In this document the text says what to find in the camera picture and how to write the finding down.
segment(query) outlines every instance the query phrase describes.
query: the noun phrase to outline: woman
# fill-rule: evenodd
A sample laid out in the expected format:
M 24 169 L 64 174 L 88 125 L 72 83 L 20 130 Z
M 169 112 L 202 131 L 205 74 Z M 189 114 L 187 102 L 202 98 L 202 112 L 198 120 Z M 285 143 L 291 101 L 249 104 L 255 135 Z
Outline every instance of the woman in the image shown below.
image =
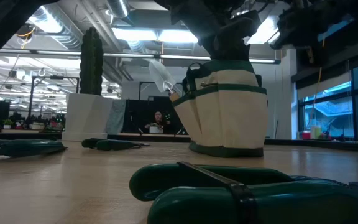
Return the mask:
M 166 127 L 167 125 L 171 124 L 170 121 L 165 121 L 162 113 L 159 111 L 156 111 L 154 114 L 154 122 L 150 123 L 150 124 L 146 124 L 146 126 L 144 126 L 145 129 L 150 129 L 151 126 L 156 126 L 159 129 L 163 130 L 164 127 Z

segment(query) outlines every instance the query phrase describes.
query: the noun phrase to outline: ceiling light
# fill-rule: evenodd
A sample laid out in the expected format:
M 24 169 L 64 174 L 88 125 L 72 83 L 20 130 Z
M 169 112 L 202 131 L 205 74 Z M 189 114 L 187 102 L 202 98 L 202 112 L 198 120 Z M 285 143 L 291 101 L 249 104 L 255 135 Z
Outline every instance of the ceiling light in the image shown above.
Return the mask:
M 0 49 L 0 53 L 31 54 L 31 51 L 22 49 Z
M 41 6 L 35 13 L 39 14 L 42 19 L 32 16 L 29 20 L 44 32 L 57 34 L 63 30 L 63 27 L 53 18 L 45 7 Z
M 157 40 L 155 32 L 149 29 L 120 29 L 112 28 L 112 31 L 119 40 L 138 41 L 138 40 Z
M 184 55 L 161 55 L 162 59 L 183 59 L 183 60 L 211 60 L 210 57 L 184 56 Z
M 51 90 L 55 90 L 55 91 L 59 91 L 59 90 L 60 90 L 59 87 L 53 86 L 53 85 L 48 85 L 47 88 L 48 88 L 48 89 L 51 89 Z
M 14 93 L 14 92 L 0 92 L 0 95 L 16 95 L 16 96 L 30 96 L 30 93 Z M 34 93 L 33 96 L 61 96 L 66 97 L 64 93 Z
M 269 44 L 275 42 L 278 38 L 280 37 L 280 32 L 277 32 L 276 34 L 274 34 L 274 36 L 272 38 L 270 38 L 270 40 L 268 40 L 267 42 Z
M 278 16 L 268 16 L 259 26 L 258 31 L 248 41 L 247 44 L 264 44 L 278 32 Z
M 125 53 L 104 53 L 105 57 L 131 57 L 131 58 L 154 58 L 149 54 L 125 54 Z
M 118 97 L 118 96 L 111 96 L 111 95 L 105 95 L 105 96 L 103 96 L 103 97 L 105 97 L 105 98 L 112 98 L 112 99 L 120 99 L 120 97 Z
M 158 40 L 169 43 L 198 43 L 197 37 L 188 30 L 163 30 Z
M 46 63 L 55 68 L 76 68 L 80 69 L 80 59 L 56 59 L 56 58 L 39 58 L 39 61 Z
M 67 51 L 57 51 L 57 50 L 38 50 L 37 53 L 45 54 L 45 55 L 81 56 L 81 52 L 67 52 Z
M 254 59 L 254 58 L 250 58 L 249 59 L 250 63 L 271 63 L 274 64 L 276 63 L 276 60 L 266 60 L 266 59 Z

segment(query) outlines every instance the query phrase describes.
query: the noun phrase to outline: desk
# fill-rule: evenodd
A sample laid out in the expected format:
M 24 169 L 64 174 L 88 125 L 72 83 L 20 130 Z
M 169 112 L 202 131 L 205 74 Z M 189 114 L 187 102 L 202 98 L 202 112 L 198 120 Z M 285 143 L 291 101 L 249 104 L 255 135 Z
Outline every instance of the desk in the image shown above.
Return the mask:
M 64 144 L 65 152 L 49 156 L 0 156 L 0 223 L 146 223 L 152 202 L 136 200 L 129 179 L 143 166 L 166 162 L 268 167 L 289 175 L 358 181 L 358 152 L 266 146 L 263 158 L 223 159 L 192 152 L 188 143 L 151 142 L 112 152 Z

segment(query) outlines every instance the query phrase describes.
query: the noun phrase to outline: black strap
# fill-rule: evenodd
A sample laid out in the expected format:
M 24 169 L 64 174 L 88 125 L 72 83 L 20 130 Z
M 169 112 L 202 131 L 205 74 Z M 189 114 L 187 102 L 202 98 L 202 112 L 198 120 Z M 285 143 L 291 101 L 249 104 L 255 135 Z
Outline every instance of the black strap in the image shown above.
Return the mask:
M 255 224 L 258 223 L 257 219 L 257 204 L 254 195 L 247 186 L 236 180 L 215 174 L 204 168 L 190 164 L 189 162 L 177 162 L 180 167 L 191 169 L 200 174 L 206 175 L 223 187 L 227 188 L 236 202 L 238 223 L 239 224 Z

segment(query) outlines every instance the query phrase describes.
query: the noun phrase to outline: bag pocket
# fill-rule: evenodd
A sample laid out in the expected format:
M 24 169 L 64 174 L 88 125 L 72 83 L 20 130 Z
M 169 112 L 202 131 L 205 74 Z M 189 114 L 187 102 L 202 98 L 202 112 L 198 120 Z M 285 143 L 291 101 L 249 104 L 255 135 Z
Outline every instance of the bag pocket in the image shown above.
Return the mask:
M 269 110 L 265 88 L 218 85 L 223 146 L 262 149 L 268 127 Z

